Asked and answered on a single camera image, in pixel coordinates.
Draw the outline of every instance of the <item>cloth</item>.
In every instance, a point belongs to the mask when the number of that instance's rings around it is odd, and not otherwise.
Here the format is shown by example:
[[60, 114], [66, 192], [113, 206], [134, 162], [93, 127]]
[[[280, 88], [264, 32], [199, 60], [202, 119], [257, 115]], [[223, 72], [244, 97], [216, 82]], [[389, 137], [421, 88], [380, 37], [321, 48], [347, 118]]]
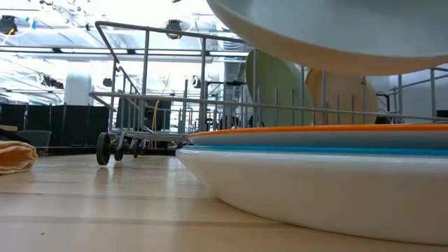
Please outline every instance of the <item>cloth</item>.
[[36, 148], [19, 141], [0, 141], [0, 175], [27, 172], [37, 160]]

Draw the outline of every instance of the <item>metal cart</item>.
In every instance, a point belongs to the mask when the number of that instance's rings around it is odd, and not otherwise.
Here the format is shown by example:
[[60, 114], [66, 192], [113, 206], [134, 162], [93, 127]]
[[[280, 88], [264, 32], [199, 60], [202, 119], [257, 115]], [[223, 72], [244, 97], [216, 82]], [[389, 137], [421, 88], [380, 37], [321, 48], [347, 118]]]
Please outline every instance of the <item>metal cart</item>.
[[[115, 160], [120, 161], [123, 158], [123, 154], [125, 151], [132, 150], [134, 157], [136, 158], [140, 151], [142, 149], [146, 148], [146, 145], [148, 141], [170, 141], [170, 142], [176, 142], [178, 143], [178, 147], [182, 147], [182, 145], [187, 142], [187, 135], [188, 133], [191, 133], [191, 130], [186, 131], [186, 114], [187, 114], [187, 103], [197, 103], [199, 104], [199, 122], [197, 124], [197, 130], [198, 131], [204, 131], [206, 129], [206, 121], [207, 121], [207, 115], [209, 112], [207, 112], [207, 104], [213, 104], [213, 105], [221, 105], [224, 107], [239, 107], [241, 108], [241, 113], [238, 116], [241, 116], [240, 120], [242, 118], [247, 118], [248, 116], [248, 108], [252, 108], [251, 115], [253, 116], [255, 122], [253, 122], [254, 127], [261, 126], [262, 122], [260, 121], [263, 109], [272, 109], [277, 111], [278, 110], [287, 110], [291, 111], [292, 115], [294, 115], [294, 111], [301, 111], [302, 117], [303, 114], [308, 113], [316, 113], [316, 112], [323, 112], [323, 116], [325, 117], [328, 113], [336, 113], [338, 116], [343, 114], [351, 114], [351, 115], [363, 115], [365, 116], [387, 116], [391, 118], [397, 118], [401, 120], [402, 118], [414, 118], [414, 119], [422, 119], [422, 120], [429, 120], [431, 122], [437, 122], [437, 121], [443, 121], [446, 120], [446, 118], [437, 118], [435, 116], [428, 118], [428, 117], [420, 117], [420, 116], [408, 116], [403, 115], [403, 102], [402, 102], [402, 87], [400, 82], [400, 87], [398, 88], [398, 96], [399, 96], [399, 112], [398, 113], [366, 113], [366, 112], [359, 112], [359, 111], [341, 111], [341, 110], [335, 110], [335, 109], [325, 109], [325, 108], [308, 108], [305, 107], [305, 99], [303, 99], [304, 93], [302, 92], [302, 103], [300, 107], [296, 106], [278, 106], [275, 104], [262, 104], [261, 103], [261, 97], [260, 97], [260, 86], [256, 85], [256, 58], [257, 58], [257, 50], [255, 49], [254, 54], [254, 71], [253, 71], [253, 90], [252, 94], [256, 94], [252, 97], [253, 103], [248, 103], [247, 100], [241, 100], [241, 102], [235, 102], [235, 101], [220, 101], [220, 100], [212, 100], [208, 99], [208, 91], [207, 87], [208, 85], [201, 85], [200, 86], [200, 93], [199, 93], [199, 99], [191, 99], [187, 98], [187, 92], [184, 92], [183, 97], [165, 97], [165, 96], [156, 96], [156, 95], [147, 95], [146, 94], [146, 81], [148, 77], [148, 55], [149, 55], [149, 39], [150, 39], [150, 32], [157, 32], [157, 33], [163, 33], [163, 34], [178, 34], [182, 36], [189, 36], [189, 37], [195, 37], [201, 40], [201, 54], [198, 57], [201, 57], [201, 77], [200, 81], [201, 83], [206, 83], [205, 80], [205, 66], [206, 66], [206, 57], [210, 57], [210, 53], [206, 50], [206, 42], [207, 39], [217, 40], [217, 41], [231, 41], [236, 43], [245, 43], [245, 41], [237, 38], [228, 38], [228, 37], [222, 37], [222, 36], [213, 36], [208, 34], [198, 34], [198, 33], [192, 33], [192, 32], [184, 32], [184, 31], [174, 31], [174, 30], [168, 30], [168, 29], [160, 29], [160, 28], [154, 28], [154, 27], [144, 27], [139, 25], [132, 25], [132, 24], [121, 24], [116, 22], [104, 22], [104, 21], [98, 21], [95, 23], [96, 28], [98, 29], [99, 34], [101, 35], [102, 39], [104, 40], [107, 48], [110, 50], [111, 55], [113, 57], [113, 74], [112, 74], [112, 92], [91, 92], [90, 96], [97, 100], [99, 103], [105, 105], [110, 110], [109, 115], [109, 124], [108, 124], [108, 132], [103, 132], [99, 135], [98, 141], [97, 141], [97, 161], [100, 165], [106, 165], [109, 162], [110, 155], [114, 155]], [[145, 49], [143, 54], [143, 81], [142, 81], [142, 91], [140, 92], [137, 90], [136, 85], [133, 84], [132, 79], [127, 75], [126, 71], [121, 67], [118, 66], [120, 63], [120, 60], [118, 59], [117, 54], [114, 52], [114, 48], [112, 48], [111, 44], [109, 43], [107, 36], [105, 35], [102, 27], [115, 27], [115, 28], [122, 28], [122, 29], [133, 29], [133, 30], [139, 30], [145, 32]], [[301, 85], [305, 85], [305, 74], [304, 74], [304, 67], [301, 66], [302, 71], [302, 82]], [[116, 89], [116, 74], [118, 72], [121, 72], [123, 74], [123, 84], [122, 84], [122, 90]], [[125, 92], [127, 84], [130, 84], [130, 91], [128, 93]], [[325, 73], [323, 73], [322, 77], [322, 90], [325, 92], [325, 86], [326, 78]], [[111, 103], [107, 103], [102, 99], [102, 97], [110, 97]], [[124, 116], [123, 112], [125, 107], [122, 106], [122, 116], [119, 118], [121, 120], [120, 128], [114, 129], [113, 128], [113, 114], [116, 111], [113, 107], [114, 99], [122, 99], [127, 100], [130, 105], [132, 105], [132, 108], [129, 106], [129, 112], [131, 109], [134, 112], [134, 115], [138, 118], [137, 120], [137, 126], [133, 125], [132, 128], [129, 126], [133, 123], [135, 124], [135, 119], [128, 118], [127, 125], [128, 128], [123, 128], [123, 121]], [[325, 101], [326, 96], [323, 95], [323, 104], [326, 103]], [[183, 107], [181, 111], [179, 111], [179, 127], [177, 133], [170, 133], [170, 132], [157, 132], [155, 130], [152, 130], [145, 126], [144, 124], [144, 112], [145, 109], [148, 107], [146, 105], [146, 100], [158, 100], [158, 101], [170, 101], [170, 102], [182, 102]], [[240, 126], [242, 127], [248, 127], [247, 123], [242, 123]], [[131, 138], [132, 140], [130, 142], [126, 141], [126, 138]]]

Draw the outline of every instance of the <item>wooden table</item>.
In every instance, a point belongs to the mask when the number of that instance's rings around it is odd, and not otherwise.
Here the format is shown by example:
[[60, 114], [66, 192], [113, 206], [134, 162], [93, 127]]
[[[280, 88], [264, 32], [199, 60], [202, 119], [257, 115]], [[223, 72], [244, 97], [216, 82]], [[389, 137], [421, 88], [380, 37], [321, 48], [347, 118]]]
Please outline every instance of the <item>wooden table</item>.
[[0, 129], [6, 130], [9, 132], [17, 132], [18, 131], [17, 126], [10, 126], [10, 125], [0, 125]]
[[245, 213], [175, 157], [126, 155], [107, 168], [93, 155], [42, 157], [31, 172], [0, 176], [0, 203], [2, 251], [448, 251]]

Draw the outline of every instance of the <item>ceiling light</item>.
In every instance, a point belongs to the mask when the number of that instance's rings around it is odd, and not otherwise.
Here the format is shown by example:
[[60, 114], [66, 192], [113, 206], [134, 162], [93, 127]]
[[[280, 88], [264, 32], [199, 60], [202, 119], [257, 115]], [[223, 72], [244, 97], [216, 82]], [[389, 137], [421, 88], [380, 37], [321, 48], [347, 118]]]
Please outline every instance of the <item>ceiling light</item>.
[[230, 52], [230, 51], [214, 51], [210, 52], [210, 56], [215, 57], [247, 57], [248, 52]]
[[46, 90], [7, 90], [7, 92], [17, 92], [17, 93], [27, 93], [27, 94], [33, 94], [33, 93], [46, 93], [48, 91]]
[[52, 53], [53, 49], [51, 48], [28, 48], [28, 47], [10, 47], [10, 46], [0, 46], [0, 51], [6, 51], [6, 52], [38, 52], [38, 53]]
[[[145, 50], [135, 50], [136, 54], [144, 54]], [[185, 55], [185, 56], [200, 56], [200, 51], [195, 50], [149, 50], [150, 55]]]
[[[61, 48], [63, 53], [111, 53], [109, 49], [96, 49], [96, 48]], [[114, 53], [126, 54], [126, 49], [114, 49]]]

